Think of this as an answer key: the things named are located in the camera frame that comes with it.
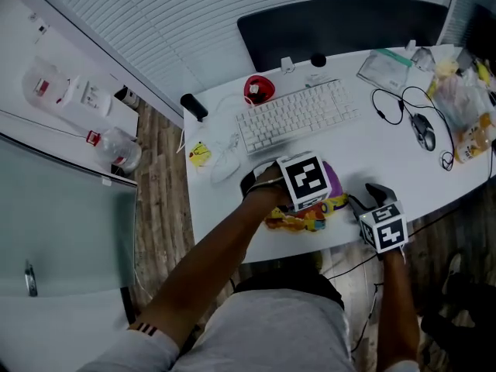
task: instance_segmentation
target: black computer mouse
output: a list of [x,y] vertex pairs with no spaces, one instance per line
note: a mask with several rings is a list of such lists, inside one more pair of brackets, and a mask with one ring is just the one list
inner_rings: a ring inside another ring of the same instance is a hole
[[412,128],[421,147],[432,152],[436,148],[436,135],[429,120],[421,114],[414,114],[410,120]]

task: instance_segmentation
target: gray t-shirt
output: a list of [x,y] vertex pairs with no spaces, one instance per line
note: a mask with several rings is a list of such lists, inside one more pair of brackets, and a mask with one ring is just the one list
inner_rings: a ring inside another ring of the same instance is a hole
[[[191,351],[160,331],[129,330],[81,372],[204,372],[302,370],[354,371],[348,324],[337,303],[290,289],[247,291],[231,296],[210,318]],[[416,372],[403,361],[388,371]]]

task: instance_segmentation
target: plastic bottle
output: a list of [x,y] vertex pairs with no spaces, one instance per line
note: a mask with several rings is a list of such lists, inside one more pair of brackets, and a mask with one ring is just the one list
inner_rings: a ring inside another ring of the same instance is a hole
[[100,158],[122,168],[126,173],[134,171],[140,163],[140,145],[122,135],[116,128],[103,134],[90,131],[86,142],[96,148]]
[[484,113],[464,133],[459,135],[455,158],[459,163],[472,160],[491,147],[496,140],[496,112]]

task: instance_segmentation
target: hand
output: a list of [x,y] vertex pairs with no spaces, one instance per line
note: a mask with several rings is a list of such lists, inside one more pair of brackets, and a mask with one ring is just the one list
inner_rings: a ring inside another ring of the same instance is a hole
[[[282,177],[281,169],[277,163],[273,163],[257,178],[257,181],[254,184],[267,182],[280,177]],[[289,191],[284,180],[271,187],[253,189],[250,194],[263,195],[267,200],[273,200],[275,206],[291,204],[291,197],[289,196]]]

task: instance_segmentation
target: glass panel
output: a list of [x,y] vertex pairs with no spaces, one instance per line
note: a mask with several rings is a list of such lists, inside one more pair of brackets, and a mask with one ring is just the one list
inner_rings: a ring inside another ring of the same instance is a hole
[[0,136],[0,295],[121,288],[134,280],[136,186]]

